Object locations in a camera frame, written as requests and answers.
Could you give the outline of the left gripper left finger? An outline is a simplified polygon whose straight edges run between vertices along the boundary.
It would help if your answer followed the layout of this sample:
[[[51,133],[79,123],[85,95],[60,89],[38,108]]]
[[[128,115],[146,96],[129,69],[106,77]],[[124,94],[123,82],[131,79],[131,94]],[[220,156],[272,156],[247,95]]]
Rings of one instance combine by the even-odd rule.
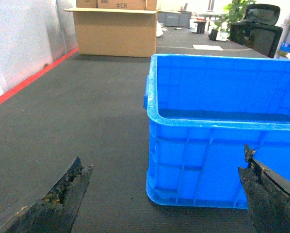
[[[70,233],[85,196],[93,166],[77,157],[67,172],[41,199],[16,214],[4,233]]]

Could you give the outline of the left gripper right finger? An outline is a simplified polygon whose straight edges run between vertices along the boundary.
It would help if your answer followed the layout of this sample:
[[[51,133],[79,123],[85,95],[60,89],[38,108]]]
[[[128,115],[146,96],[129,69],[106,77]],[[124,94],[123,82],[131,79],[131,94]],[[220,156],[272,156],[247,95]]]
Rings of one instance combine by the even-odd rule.
[[[256,160],[248,144],[243,150],[247,167],[238,174],[255,231],[290,233],[290,181]]]

